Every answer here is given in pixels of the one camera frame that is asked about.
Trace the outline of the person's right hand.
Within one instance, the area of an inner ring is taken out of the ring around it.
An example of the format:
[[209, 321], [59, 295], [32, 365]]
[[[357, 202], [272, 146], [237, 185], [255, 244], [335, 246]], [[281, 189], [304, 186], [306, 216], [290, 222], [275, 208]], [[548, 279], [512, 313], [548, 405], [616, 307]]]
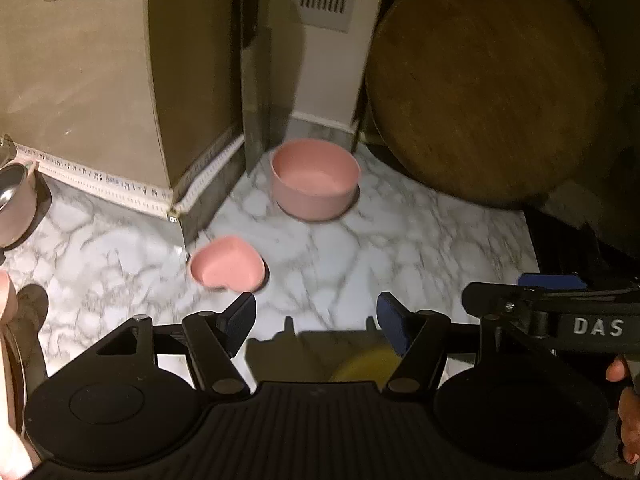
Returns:
[[[616, 356], [608, 366], [605, 378], [609, 382], [622, 382], [629, 376], [629, 368], [623, 356]], [[627, 464], [639, 461], [639, 396], [631, 387], [626, 387], [618, 401], [618, 418], [620, 419], [620, 442], [622, 454]]]

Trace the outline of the person's left hand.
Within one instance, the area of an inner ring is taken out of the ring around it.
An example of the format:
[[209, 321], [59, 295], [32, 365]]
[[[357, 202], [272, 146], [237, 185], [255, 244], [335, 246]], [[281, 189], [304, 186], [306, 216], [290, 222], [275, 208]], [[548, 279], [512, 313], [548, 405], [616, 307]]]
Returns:
[[24, 435], [26, 384], [20, 349], [10, 331], [17, 314], [16, 291], [1, 271], [1, 478], [24, 479], [39, 457]]

